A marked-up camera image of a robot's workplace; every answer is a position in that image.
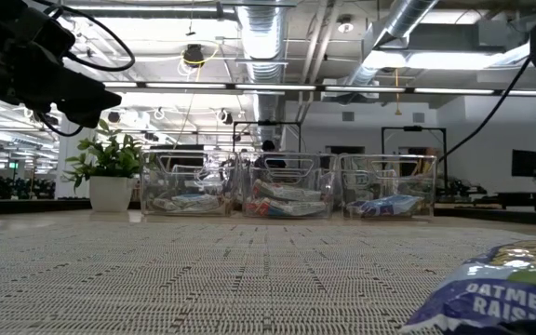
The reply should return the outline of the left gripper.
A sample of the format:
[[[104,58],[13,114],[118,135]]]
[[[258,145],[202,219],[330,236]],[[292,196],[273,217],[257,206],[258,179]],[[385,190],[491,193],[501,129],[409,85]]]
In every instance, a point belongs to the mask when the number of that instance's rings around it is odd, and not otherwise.
[[[0,0],[0,100],[56,101],[73,123],[96,128],[122,98],[102,82],[63,67],[75,38],[44,11],[22,0]]]

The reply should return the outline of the green plant in white pot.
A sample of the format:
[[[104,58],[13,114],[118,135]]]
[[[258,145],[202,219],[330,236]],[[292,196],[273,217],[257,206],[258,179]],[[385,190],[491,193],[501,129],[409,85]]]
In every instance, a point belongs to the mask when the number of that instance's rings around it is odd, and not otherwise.
[[[74,183],[74,190],[88,183],[88,198],[98,212],[123,212],[129,207],[134,177],[141,169],[141,143],[131,135],[121,136],[120,129],[112,129],[101,119],[97,136],[78,142],[78,155],[65,159],[71,168],[64,177]]]

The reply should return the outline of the clear plastic bin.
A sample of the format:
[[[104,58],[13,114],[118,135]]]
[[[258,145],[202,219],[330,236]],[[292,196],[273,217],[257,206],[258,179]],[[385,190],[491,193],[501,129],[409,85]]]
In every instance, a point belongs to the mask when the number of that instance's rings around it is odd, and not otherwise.
[[[437,159],[416,154],[341,154],[337,159],[342,216],[361,221],[429,221],[436,201]],[[410,217],[353,216],[346,207],[373,203],[394,194],[416,195],[423,201],[413,206]]]
[[[227,151],[161,150],[141,155],[141,212],[156,216],[229,217],[238,194],[238,154]],[[213,194],[221,211],[166,212],[153,206],[155,198],[181,194]]]
[[[285,168],[256,168],[255,160],[262,153],[241,153],[240,168],[238,176],[241,181],[242,213],[247,217],[267,218],[267,219],[328,219],[331,217],[334,202],[334,183],[336,177],[336,156],[333,154],[308,154],[308,153],[286,153],[275,152],[283,159],[287,166]],[[255,199],[262,199],[265,196],[256,196],[252,192],[255,180],[268,183],[286,184],[308,190],[319,191],[321,202],[327,204],[328,213],[325,216],[286,218],[286,217],[260,217],[249,216],[245,213],[244,205]]]

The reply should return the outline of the black overhead light beam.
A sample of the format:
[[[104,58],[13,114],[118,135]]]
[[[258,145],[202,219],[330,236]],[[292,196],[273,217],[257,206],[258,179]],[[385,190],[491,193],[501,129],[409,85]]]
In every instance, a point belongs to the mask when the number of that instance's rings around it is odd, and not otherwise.
[[[130,89],[164,90],[229,90],[251,92],[327,92],[327,93],[389,93],[416,95],[461,95],[461,96],[501,96],[504,91],[489,88],[433,88],[433,87],[356,87],[328,85],[286,85],[286,84],[241,84],[203,82],[128,82],[110,81],[103,83],[109,89],[127,91]]]

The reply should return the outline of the person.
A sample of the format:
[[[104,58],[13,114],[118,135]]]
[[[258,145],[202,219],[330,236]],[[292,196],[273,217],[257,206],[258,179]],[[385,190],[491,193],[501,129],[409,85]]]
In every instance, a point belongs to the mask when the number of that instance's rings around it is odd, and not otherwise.
[[[254,162],[255,168],[285,168],[287,166],[287,163],[280,159],[278,154],[275,154],[276,147],[273,141],[264,141],[261,150],[262,155]]]

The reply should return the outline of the grey woven mat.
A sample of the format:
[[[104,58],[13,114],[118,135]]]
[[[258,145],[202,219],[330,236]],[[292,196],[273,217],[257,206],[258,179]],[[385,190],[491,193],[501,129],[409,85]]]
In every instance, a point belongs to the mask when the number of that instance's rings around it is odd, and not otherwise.
[[[67,221],[0,231],[0,335],[396,335],[480,227]]]

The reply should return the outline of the black background monitor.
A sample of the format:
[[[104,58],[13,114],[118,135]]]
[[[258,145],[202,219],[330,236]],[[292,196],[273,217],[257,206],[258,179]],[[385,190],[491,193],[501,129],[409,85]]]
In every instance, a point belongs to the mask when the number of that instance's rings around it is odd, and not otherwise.
[[[511,175],[513,177],[536,178],[536,152],[513,150]]]

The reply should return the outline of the dark background table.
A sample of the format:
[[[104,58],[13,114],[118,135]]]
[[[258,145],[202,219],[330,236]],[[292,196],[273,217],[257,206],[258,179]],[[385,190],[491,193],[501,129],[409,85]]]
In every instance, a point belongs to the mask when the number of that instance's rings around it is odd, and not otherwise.
[[[496,204],[502,209],[509,207],[534,208],[536,211],[536,192],[509,192],[483,196],[476,199],[475,204]]]

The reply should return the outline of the wide silver ventilation duct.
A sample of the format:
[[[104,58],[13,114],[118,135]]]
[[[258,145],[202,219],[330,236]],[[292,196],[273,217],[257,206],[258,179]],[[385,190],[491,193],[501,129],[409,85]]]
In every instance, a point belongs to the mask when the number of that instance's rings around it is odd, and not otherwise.
[[[248,81],[257,85],[282,84],[285,65],[287,8],[285,0],[244,0],[236,9],[241,27]],[[275,91],[253,90],[252,106],[258,122],[285,120],[285,97]]]

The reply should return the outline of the black background station frame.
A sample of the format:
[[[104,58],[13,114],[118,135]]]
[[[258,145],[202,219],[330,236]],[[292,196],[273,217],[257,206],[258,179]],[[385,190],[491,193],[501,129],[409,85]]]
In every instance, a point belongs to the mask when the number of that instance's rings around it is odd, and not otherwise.
[[[302,123],[295,121],[295,122],[287,122],[287,121],[272,121],[269,119],[261,120],[261,121],[234,121],[233,122],[233,129],[232,129],[232,151],[235,150],[235,143],[237,142],[237,139],[240,138],[244,133],[245,130],[237,130],[236,128],[239,125],[245,125],[248,126],[257,126],[257,127],[277,127],[277,126],[294,126],[298,130],[298,151],[300,152],[302,150]]]
[[[449,189],[449,177],[448,177],[448,162],[446,161],[446,154],[448,153],[448,140],[447,140],[447,129],[445,127],[422,127],[422,126],[403,126],[403,127],[381,127],[381,154],[385,154],[385,132],[387,130],[401,130],[404,132],[423,132],[427,131],[438,131],[442,135],[442,156],[438,159],[439,162],[443,163],[443,178],[444,178],[444,192],[447,193]]]

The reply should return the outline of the slanted silver ventilation duct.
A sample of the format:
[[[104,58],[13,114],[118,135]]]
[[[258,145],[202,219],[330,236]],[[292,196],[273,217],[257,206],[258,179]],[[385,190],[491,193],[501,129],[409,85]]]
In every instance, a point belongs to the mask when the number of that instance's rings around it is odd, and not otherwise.
[[[392,68],[392,65],[384,64],[392,56],[380,52],[378,47],[393,41],[399,41],[406,47],[412,31],[438,2],[439,0],[395,0],[385,18],[368,25],[361,48],[364,59],[351,71],[344,84],[366,86],[380,69]]]

